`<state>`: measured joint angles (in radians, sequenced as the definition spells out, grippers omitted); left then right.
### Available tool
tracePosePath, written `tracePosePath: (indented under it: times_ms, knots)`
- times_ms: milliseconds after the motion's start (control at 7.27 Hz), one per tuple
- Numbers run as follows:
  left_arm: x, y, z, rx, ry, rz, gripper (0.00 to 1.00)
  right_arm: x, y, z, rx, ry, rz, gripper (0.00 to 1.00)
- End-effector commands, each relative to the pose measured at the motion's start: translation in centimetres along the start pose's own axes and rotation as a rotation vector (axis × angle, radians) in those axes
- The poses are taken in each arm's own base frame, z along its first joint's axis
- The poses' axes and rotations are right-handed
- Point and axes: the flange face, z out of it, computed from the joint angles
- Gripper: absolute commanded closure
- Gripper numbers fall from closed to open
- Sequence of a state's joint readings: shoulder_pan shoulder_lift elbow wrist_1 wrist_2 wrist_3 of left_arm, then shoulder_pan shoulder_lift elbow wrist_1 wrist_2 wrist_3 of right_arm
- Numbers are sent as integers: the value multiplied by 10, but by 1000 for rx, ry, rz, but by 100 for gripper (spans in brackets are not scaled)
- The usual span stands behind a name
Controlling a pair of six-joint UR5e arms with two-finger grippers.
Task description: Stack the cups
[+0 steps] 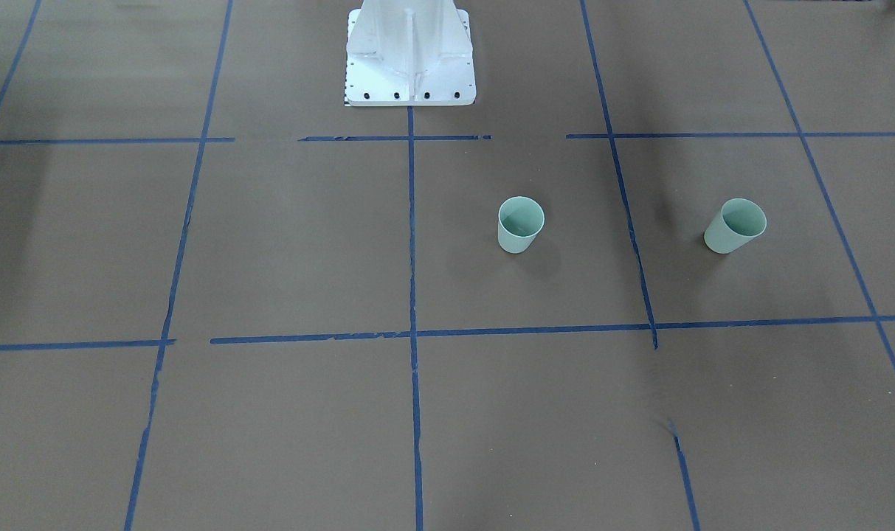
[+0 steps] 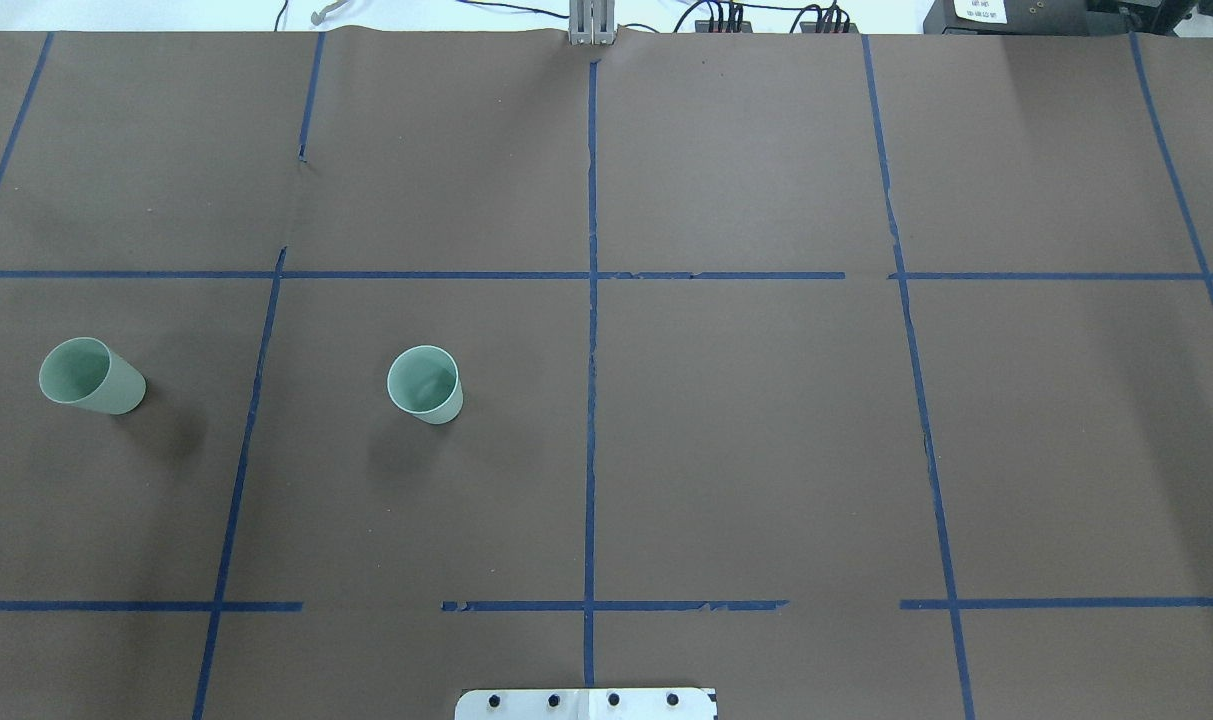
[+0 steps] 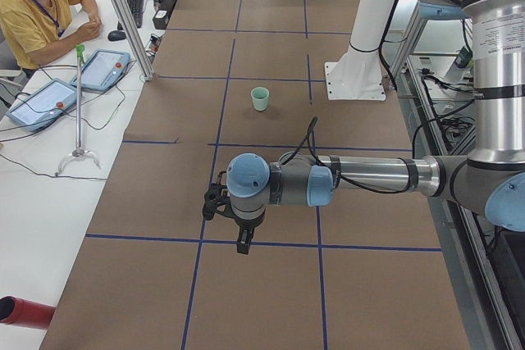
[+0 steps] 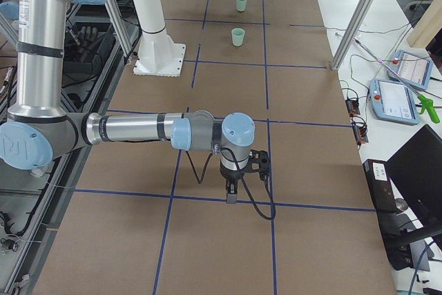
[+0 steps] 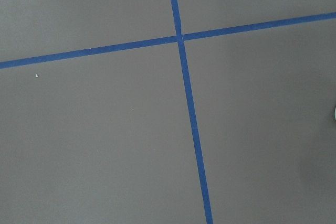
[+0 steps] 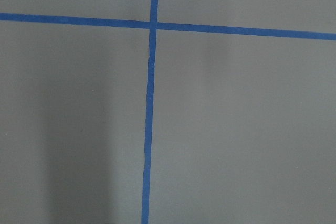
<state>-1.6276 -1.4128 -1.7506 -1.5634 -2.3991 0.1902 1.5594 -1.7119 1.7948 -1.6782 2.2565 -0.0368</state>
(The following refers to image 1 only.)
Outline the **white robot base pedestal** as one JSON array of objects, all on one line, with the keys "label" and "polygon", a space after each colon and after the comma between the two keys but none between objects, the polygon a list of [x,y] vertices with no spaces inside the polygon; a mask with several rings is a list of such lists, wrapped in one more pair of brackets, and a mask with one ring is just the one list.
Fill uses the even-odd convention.
[{"label": "white robot base pedestal", "polygon": [[345,105],[475,100],[470,16],[454,1],[364,1],[348,13]]}]

